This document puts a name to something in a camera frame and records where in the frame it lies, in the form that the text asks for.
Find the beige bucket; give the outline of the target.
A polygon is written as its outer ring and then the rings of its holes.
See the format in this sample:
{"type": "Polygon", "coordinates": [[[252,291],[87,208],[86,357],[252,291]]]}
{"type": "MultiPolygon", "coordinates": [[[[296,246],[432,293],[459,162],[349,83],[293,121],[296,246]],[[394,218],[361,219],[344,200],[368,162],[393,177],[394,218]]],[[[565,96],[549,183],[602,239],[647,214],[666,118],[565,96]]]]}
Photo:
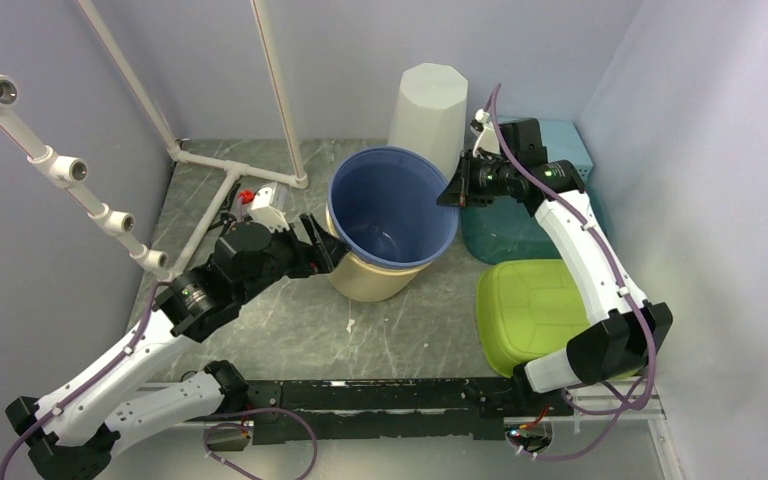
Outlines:
{"type": "Polygon", "coordinates": [[[329,209],[326,210],[326,224],[329,233],[339,236],[350,246],[350,252],[327,275],[332,287],[350,300],[377,303],[390,299],[435,262],[433,259],[403,264],[400,261],[379,259],[343,232],[329,209]]]}

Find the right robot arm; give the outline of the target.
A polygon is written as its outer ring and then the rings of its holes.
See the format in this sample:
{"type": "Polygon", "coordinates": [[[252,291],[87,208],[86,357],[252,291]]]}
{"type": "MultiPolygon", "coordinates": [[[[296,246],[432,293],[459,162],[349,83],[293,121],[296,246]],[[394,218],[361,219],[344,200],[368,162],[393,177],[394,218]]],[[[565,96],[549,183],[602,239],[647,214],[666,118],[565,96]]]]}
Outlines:
{"type": "Polygon", "coordinates": [[[511,388],[517,411],[534,415],[550,392],[593,385],[640,369],[652,376],[673,317],[636,285],[615,255],[573,163],[550,160],[538,120],[500,124],[481,109],[477,139],[464,150],[441,206],[486,207],[498,197],[521,204],[548,234],[583,300],[589,326],[566,345],[517,366],[511,388]]]}

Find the teal transparent tub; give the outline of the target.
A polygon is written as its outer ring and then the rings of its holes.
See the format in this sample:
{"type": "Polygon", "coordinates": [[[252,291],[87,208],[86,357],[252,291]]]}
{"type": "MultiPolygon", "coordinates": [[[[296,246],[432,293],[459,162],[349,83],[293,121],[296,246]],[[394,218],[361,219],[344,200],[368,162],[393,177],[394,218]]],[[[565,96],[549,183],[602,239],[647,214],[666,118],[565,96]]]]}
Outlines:
{"type": "Polygon", "coordinates": [[[464,207],[460,219],[466,249],[486,264],[561,258],[548,234],[508,195],[486,206],[464,207]]]}

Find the lime green tub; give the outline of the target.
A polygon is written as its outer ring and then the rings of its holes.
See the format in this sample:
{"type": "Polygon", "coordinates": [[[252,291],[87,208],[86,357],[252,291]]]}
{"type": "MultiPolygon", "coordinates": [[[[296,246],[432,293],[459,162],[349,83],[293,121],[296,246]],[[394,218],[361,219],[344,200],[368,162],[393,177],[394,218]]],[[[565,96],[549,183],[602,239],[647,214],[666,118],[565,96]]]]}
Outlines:
{"type": "Polygon", "coordinates": [[[569,270],[558,259],[502,262],[476,286],[476,325],[487,363],[511,377],[518,366],[543,393],[629,376],[649,364],[637,320],[626,346],[606,324],[612,310],[631,311],[623,298],[631,283],[617,284],[609,268],[569,270]]]}

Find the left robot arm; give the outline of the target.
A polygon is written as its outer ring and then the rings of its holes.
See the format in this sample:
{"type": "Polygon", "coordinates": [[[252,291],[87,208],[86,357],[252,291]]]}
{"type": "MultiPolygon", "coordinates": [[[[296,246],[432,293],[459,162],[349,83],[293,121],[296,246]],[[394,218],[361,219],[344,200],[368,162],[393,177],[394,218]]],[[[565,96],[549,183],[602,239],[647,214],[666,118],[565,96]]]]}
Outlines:
{"type": "Polygon", "coordinates": [[[180,422],[239,417],[249,386],[227,361],[149,395],[137,389],[274,283],[336,269],[348,245],[308,213],[300,222],[302,233],[257,222],[230,228],[205,263],[155,284],[136,326],[84,371],[47,395],[11,402],[6,415],[37,473],[92,479],[115,456],[180,422]]]}

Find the blue bucket rim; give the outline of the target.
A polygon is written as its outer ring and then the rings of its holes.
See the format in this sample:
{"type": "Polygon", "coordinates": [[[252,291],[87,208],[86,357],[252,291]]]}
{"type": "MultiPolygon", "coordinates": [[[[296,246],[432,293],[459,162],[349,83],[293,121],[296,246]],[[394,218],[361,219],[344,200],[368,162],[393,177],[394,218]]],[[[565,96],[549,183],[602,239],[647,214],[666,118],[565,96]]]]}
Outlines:
{"type": "Polygon", "coordinates": [[[410,269],[436,260],[455,239],[459,211],[437,203],[448,183],[411,151],[367,148],[336,168],[327,209],[337,235],[361,260],[410,269]]]}

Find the translucent white bucket liner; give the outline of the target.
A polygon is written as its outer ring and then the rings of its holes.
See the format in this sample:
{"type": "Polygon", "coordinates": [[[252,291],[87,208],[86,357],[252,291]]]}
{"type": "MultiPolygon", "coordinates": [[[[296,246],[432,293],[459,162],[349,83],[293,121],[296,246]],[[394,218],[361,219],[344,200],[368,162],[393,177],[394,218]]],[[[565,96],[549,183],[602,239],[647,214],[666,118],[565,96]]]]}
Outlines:
{"type": "Polygon", "coordinates": [[[449,65],[422,63],[405,70],[388,144],[419,155],[450,180],[464,145],[467,96],[468,80],[449,65]]]}

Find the light blue perforated basket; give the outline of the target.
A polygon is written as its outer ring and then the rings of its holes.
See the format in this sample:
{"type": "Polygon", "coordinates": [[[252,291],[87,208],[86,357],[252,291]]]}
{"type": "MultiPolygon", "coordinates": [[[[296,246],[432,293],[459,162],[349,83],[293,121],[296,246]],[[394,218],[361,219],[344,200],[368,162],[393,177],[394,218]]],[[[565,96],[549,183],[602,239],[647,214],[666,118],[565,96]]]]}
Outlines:
{"type": "Polygon", "coordinates": [[[569,121],[502,117],[500,133],[516,159],[525,167],[568,160],[584,182],[593,169],[575,125],[569,121]]]}

